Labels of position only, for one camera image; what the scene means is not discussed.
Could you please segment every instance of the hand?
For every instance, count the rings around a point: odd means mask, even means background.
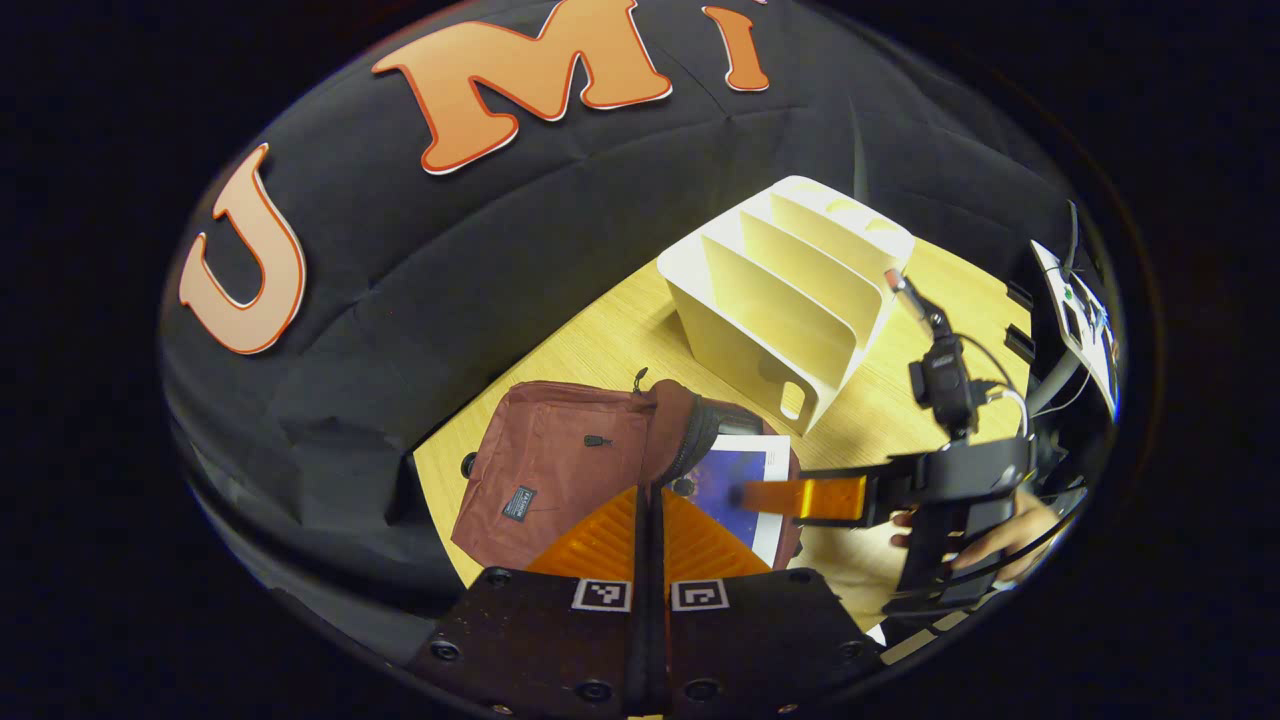
[[[900,528],[910,528],[913,515],[914,511],[901,512],[895,515],[890,521]],[[1019,488],[1014,492],[1014,516],[992,528],[989,533],[970,543],[969,547],[963,550],[956,548],[960,553],[947,565],[952,571],[963,570],[992,552],[1000,552],[1001,550],[1010,553],[1018,552],[1039,539],[1041,536],[1056,524],[1057,515],[1052,510],[1046,507],[1034,495]],[[890,543],[896,547],[908,547],[908,537],[906,534],[893,536],[890,538]],[[1011,580],[1021,575],[1039,561],[1047,547],[1048,541],[1044,541],[1044,544],[1041,546],[1041,552],[1033,552],[1016,562],[1005,565],[996,573],[996,579]]]

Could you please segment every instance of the orange letter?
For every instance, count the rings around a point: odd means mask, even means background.
[[[404,73],[431,128],[422,169],[453,172],[516,137],[515,115],[493,114],[477,82],[506,95],[544,120],[568,106],[579,56],[589,82],[582,102],[609,110],[658,100],[671,81],[658,74],[631,19],[635,0],[563,0],[530,38],[481,22],[433,32],[387,55],[374,73]]]
[[[724,82],[733,90],[760,91],[769,87],[769,78],[760,69],[760,58],[755,54],[751,41],[751,20],[733,10],[703,6],[703,14],[716,20],[728,54],[728,72]]]
[[[248,304],[232,300],[205,263],[205,233],[196,236],[178,281],[178,301],[191,307],[205,329],[233,352],[252,355],[270,347],[293,322],[302,302],[307,270],[293,228],[262,188],[259,165],[266,143],[241,163],[214,201],[214,219],[223,215],[248,246],[262,270],[262,287]]]

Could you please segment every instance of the black metal bracket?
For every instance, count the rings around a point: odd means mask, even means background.
[[[577,578],[489,568],[408,670],[503,715],[622,717],[628,615],[575,610],[577,588]]]
[[[1028,365],[1036,360],[1036,341],[1016,325],[1010,324],[1005,328],[1005,347],[1012,350]]]
[[[723,592],[724,607],[671,612],[672,717],[804,717],[884,666],[814,570],[724,578]]]

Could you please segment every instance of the black cloth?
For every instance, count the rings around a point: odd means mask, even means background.
[[[634,18],[673,83],[667,99],[588,109],[579,67],[550,123],[481,88],[492,111],[517,117],[518,136],[430,176],[430,132],[404,77],[371,67],[463,20],[536,36],[553,6],[477,1],[374,46],[247,138],[175,238],[159,328],[173,415],[239,512],[357,575],[438,582],[430,521],[393,511],[404,454],[627,274],[786,176],[854,196],[997,278],[1025,261],[1030,238],[1065,254],[1071,190],[964,83],[814,6],[722,5],[755,22],[767,91],[726,85],[719,32],[696,5],[646,0]],[[303,246],[307,286],[279,342],[241,356],[178,304],[177,282],[206,232],[228,292],[256,293],[257,264],[211,209],[261,142],[262,182]]]

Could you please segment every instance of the backpack label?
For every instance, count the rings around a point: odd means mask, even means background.
[[[517,523],[525,521],[525,515],[529,512],[529,503],[534,501],[534,496],[538,491],[520,486],[516,488],[516,495],[511,496],[511,501],[507,506],[502,509],[502,514]]]

